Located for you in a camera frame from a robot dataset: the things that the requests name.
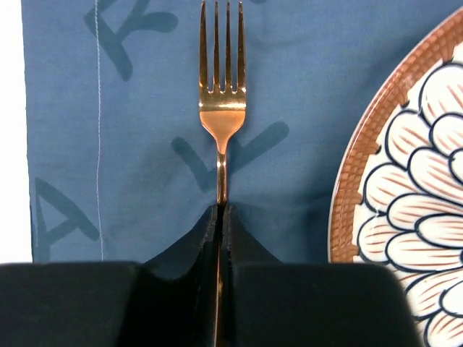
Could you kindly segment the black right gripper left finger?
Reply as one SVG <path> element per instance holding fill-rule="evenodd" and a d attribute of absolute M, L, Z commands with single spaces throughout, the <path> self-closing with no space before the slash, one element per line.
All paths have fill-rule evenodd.
<path fill-rule="evenodd" d="M 218 211 L 145 263 L 1 267 L 3 346 L 212 346 Z"/>

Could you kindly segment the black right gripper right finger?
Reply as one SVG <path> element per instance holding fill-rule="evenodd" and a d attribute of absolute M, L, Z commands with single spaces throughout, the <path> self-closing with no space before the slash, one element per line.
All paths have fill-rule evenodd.
<path fill-rule="evenodd" d="M 418 346 L 390 270 L 371 264 L 285 264 L 222 210 L 220 346 Z"/>

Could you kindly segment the blue letter-print cloth placemat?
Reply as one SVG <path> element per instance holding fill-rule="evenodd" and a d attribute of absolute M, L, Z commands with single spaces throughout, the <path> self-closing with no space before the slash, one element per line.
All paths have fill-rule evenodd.
<path fill-rule="evenodd" d="M 247 118 L 229 199 L 284 262 L 327 258 L 351 134 L 460 1 L 24 1 L 33 259 L 144 262 L 216 201 L 197 114 L 200 16 L 245 16 Z"/>

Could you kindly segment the floral plate with brown rim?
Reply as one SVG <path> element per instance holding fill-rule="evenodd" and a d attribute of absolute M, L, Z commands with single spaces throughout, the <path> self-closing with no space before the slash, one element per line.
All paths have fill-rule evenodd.
<path fill-rule="evenodd" d="M 462 11 L 383 83 L 342 158 L 330 262 L 386 266 L 424 346 L 462 344 Z"/>

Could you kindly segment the copper fork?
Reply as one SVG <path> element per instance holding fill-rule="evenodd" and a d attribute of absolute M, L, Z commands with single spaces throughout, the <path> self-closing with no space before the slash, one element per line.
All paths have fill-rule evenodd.
<path fill-rule="evenodd" d="M 227 345 L 226 314 L 229 260 L 223 249 L 223 223 L 228 202 L 227 150 L 230 139 L 246 118 L 246 58 L 243 4 L 238 4 L 237 82 L 232 82 L 230 3 L 226 4 L 225 73 L 221 73 L 218 2 L 214 2 L 213 78 L 208 76 L 206 2 L 201 3 L 199 45 L 199 117 L 203 128 L 216 143 L 216 227 L 213 235 L 210 346 Z"/>

